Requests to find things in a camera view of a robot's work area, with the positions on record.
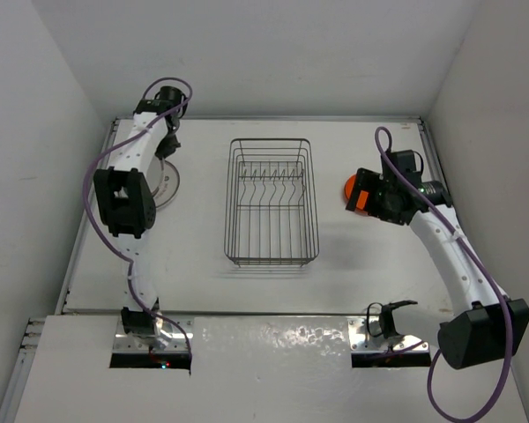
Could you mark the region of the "orange plate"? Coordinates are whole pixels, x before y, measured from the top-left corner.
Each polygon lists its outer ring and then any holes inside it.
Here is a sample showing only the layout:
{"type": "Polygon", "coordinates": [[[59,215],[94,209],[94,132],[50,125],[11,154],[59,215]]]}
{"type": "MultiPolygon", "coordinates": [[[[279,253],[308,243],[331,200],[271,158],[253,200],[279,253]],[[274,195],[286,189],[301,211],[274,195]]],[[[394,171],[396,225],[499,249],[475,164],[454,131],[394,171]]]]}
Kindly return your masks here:
{"type": "Polygon", "coordinates": [[[355,185],[355,181],[356,175],[354,174],[347,179],[343,188],[346,210],[367,216],[369,202],[374,197],[374,189],[370,186],[355,185]]]}

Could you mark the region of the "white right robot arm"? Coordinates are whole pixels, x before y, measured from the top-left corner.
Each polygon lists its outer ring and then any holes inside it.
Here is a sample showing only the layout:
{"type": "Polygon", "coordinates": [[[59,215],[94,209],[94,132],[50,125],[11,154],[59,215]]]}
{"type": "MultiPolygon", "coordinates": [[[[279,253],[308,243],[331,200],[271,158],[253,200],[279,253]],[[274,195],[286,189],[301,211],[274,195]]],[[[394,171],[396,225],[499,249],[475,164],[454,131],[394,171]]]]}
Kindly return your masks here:
{"type": "Polygon", "coordinates": [[[389,153],[381,172],[358,168],[345,184],[346,209],[409,226],[433,260],[451,298],[453,318],[429,323],[445,361],[462,369],[505,355],[505,316],[510,317],[514,350],[529,323],[529,306],[493,290],[484,273],[462,249],[466,238],[451,196],[439,181],[423,181],[417,152],[389,153]]]}

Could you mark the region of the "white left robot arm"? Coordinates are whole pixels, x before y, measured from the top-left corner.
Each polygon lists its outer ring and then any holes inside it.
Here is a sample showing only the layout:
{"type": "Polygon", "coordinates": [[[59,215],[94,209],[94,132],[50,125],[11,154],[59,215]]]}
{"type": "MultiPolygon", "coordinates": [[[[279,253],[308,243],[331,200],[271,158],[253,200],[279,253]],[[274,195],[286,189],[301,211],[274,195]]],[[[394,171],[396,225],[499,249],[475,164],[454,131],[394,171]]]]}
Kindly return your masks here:
{"type": "Polygon", "coordinates": [[[150,276],[147,244],[157,216],[154,188],[147,173],[153,162],[181,147],[176,132],[188,104],[179,88],[164,85],[133,112],[128,144],[114,150],[108,166],[93,173],[93,187],[101,223],[115,242],[115,251],[128,264],[121,310],[126,334],[146,342],[159,334],[159,296],[150,276]]]}

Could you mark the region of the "dark rimmed white plate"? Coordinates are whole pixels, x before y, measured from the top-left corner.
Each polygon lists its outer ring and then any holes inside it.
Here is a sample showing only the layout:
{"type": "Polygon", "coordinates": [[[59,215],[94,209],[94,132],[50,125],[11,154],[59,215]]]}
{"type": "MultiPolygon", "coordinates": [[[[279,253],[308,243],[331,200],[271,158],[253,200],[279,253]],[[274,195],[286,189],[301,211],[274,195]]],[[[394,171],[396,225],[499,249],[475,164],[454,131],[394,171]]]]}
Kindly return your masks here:
{"type": "Polygon", "coordinates": [[[154,158],[146,177],[157,210],[169,205],[176,197],[181,185],[177,167],[168,160],[154,158]]]}

